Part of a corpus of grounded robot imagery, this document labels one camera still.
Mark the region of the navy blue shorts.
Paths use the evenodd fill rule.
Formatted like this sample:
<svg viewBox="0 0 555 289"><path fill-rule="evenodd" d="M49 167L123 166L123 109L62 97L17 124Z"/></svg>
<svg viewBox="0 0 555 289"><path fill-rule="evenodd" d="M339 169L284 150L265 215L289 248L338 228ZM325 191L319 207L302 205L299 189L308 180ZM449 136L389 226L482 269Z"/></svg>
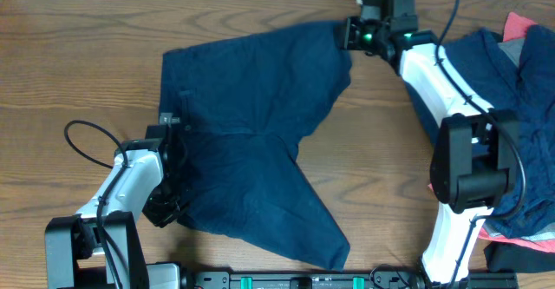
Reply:
<svg viewBox="0 0 555 289"><path fill-rule="evenodd" d="M181 225L343 269L349 242L297 164L350 83L335 29L302 23L163 55L159 111L180 119L186 147Z"/></svg>

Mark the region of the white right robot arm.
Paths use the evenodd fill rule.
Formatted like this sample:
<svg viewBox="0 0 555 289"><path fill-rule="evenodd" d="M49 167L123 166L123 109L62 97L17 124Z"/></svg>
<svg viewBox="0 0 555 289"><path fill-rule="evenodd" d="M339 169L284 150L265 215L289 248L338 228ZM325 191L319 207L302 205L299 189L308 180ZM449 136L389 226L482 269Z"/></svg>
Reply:
<svg viewBox="0 0 555 289"><path fill-rule="evenodd" d="M486 220L524 179L516 115L473 92L436 35L414 16L361 19L336 29L340 49L379 56L412 90L436 129L429 173L439 202L434 231L416 271L371 273L375 288L515 288L513 272L472 272L469 257Z"/></svg>

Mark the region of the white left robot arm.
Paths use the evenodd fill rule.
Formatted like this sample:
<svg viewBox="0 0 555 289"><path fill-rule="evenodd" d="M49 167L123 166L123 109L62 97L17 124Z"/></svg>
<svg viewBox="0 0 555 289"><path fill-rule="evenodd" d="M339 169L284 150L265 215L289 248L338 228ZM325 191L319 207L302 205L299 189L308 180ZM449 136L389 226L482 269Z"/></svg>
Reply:
<svg viewBox="0 0 555 289"><path fill-rule="evenodd" d="M153 125L144 138L117 145L111 172L75 214L45 229L50 288L179 288L180 265L148 264L136 223L165 227L185 210L180 169L186 161L176 123Z"/></svg>

